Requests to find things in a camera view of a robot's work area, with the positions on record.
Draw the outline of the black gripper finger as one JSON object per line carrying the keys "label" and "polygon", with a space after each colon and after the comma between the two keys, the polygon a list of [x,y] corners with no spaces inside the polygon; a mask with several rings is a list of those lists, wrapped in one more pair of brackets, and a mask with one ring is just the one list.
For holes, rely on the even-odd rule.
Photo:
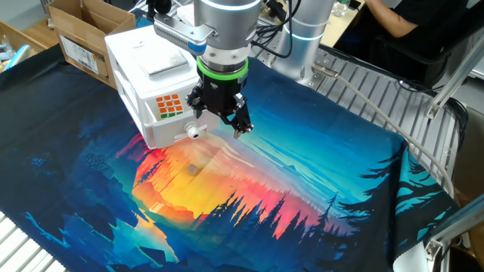
{"label": "black gripper finger", "polygon": [[233,96],[233,101],[222,111],[222,121],[234,129],[234,139],[238,139],[242,134],[250,133],[254,125],[250,121],[247,99],[237,93]]}
{"label": "black gripper finger", "polygon": [[190,94],[185,98],[187,105],[194,110],[195,116],[201,116],[206,109],[206,104],[203,102],[202,85],[196,85]]}

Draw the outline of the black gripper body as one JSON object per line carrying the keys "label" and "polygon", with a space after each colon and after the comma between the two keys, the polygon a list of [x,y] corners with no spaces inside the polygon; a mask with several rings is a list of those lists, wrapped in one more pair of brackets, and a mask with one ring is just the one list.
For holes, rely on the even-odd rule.
{"label": "black gripper body", "polygon": [[198,116],[208,110],[214,114],[221,113],[222,116],[235,113],[237,117],[248,117],[247,99],[241,94],[247,84],[247,76],[230,80],[215,79],[203,73],[199,76],[202,87],[199,90]]}

